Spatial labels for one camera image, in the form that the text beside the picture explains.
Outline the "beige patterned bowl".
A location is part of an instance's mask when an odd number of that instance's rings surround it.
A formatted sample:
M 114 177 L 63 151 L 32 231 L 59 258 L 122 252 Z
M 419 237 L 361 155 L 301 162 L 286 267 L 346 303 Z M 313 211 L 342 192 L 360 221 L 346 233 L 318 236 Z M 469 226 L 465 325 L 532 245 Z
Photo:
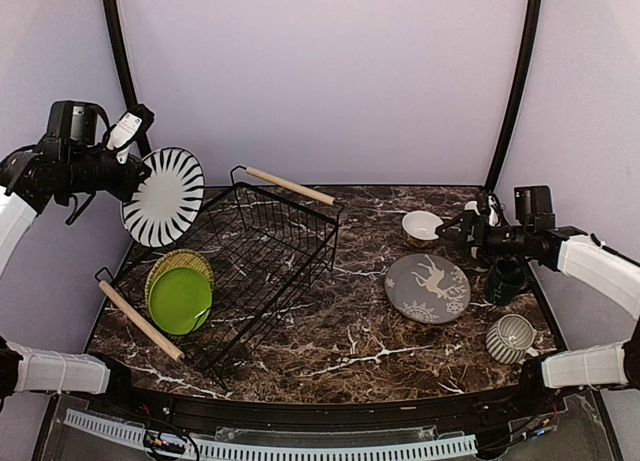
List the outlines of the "beige patterned bowl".
M 442 224 L 443 220 L 431 212 L 409 212 L 402 219 L 404 238 L 415 247 L 429 246 L 439 239 L 436 230 Z

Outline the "light blue faceted mug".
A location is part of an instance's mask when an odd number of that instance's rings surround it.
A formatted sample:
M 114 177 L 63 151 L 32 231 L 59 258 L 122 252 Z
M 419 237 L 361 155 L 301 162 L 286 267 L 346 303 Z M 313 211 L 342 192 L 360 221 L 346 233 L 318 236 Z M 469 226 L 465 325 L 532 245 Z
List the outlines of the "light blue faceted mug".
M 476 201 L 469 201 L 465 204 L 465 211 L 472 211 L 479 215 L 478 205 Z

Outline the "grey reindeer plate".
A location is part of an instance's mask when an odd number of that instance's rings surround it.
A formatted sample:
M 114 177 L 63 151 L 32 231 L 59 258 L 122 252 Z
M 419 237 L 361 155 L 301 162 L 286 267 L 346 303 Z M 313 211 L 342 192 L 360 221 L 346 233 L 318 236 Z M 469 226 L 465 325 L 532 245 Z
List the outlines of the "grey reindeer plate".
M 391 305 L 423 324 L 456 320 L 469 306 L 471 287 L 462 269 L 430 254 L 413 254 L 394 262 L 384 280 Z

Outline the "black white striped plate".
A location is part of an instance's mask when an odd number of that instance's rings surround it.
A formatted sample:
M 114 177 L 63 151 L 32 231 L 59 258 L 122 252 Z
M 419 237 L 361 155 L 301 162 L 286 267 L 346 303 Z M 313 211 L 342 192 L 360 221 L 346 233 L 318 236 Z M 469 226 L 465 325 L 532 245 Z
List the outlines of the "black white striped plate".
M 188 150 L 168 147 L 142 160 L 150 170 L 121 206 L 125 229 L 138 244 L 160 248 L 176 242 L 195 221 L 204 199 L 204 170 Z

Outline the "dark green mug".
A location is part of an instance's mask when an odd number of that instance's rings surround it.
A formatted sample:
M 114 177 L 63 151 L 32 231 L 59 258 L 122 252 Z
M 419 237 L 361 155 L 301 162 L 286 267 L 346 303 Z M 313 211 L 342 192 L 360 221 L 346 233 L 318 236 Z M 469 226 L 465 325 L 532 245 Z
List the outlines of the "dark green mug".
M 527 287 L 527 283 L 523 265 L 516 258 L 499 258 L 488 274 L 486 301 L 495 306 L 507 306 Z

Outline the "yellow ribbed plate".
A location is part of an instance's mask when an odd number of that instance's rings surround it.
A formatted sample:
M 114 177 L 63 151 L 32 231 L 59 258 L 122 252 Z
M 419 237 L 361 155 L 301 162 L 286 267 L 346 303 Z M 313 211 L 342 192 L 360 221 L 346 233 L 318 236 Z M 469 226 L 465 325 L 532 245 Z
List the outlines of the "yellow ribbed plate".
M 161 257 L 151 268 L 145 285 L 145 297 L 147 304 L 147 296 L 149 294 L 150 287 L 152 283 L 157 279 L 157 277 L 171 268 L 180 266 L 190 267 L 202 273 L 210 282 L 213 292 L 214 273 L 208 260 L 199 252 L 189 249 L 179 249 L 171 251 Z

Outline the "striped round mug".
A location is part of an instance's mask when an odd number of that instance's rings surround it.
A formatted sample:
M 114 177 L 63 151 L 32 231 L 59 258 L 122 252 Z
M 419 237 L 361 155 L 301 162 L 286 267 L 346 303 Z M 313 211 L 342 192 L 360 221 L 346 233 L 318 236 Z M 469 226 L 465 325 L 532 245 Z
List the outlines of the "striped round mug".
M 534 348 L 537 331 L 518 314 L 508 314 L 496 321 L 488 330 L 485 346 L 488 354 L 498 363 L 514 364 L 527 356 L 537 357 Z

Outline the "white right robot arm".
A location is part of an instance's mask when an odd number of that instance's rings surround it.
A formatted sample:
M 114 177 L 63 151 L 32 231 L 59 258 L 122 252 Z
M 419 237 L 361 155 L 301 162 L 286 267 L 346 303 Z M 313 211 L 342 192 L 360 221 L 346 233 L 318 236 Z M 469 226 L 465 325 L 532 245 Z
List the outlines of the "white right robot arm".
M 493 259 L 511 256 L 535 260 L 578 280 L 639 320 L 639 263 L 606 245 L 595 234 L 558 227 L 551 190 L 544 185 L 514 189 L 518 223 L 504 218 L 494 194 L 481 193 L 475 205 L 436 228 L 436 234 L 477 248 Z M 639 329 L 624 342 L 564 351 L 525 363 L 527 379 L 510 394 L 521 415 L 534 413 L 549 389 L 575 386 L 639 388 Z

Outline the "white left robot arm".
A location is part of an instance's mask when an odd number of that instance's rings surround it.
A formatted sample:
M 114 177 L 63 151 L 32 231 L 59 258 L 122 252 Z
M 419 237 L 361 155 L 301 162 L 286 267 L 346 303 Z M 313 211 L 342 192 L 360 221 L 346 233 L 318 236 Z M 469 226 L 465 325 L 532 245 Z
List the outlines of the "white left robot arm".
M 1 264 L 49 202 L 71 206 L 68 224 L 105 191 L 128 203 L 151 171 L 130 154 L 154 122 L 154 114 L 137 104 L 116 123 L 94 103 L 61 100 L 51 105 L 47 127 L 35 144 L 18 148 L 1 162 Z M 20 392 L 76 392 L 101 395 L 120 417 L 141 408 L 140 393 L 130 387 L 131 374 L 104 355 L 69 354 L 1 342 L 1 396 Z

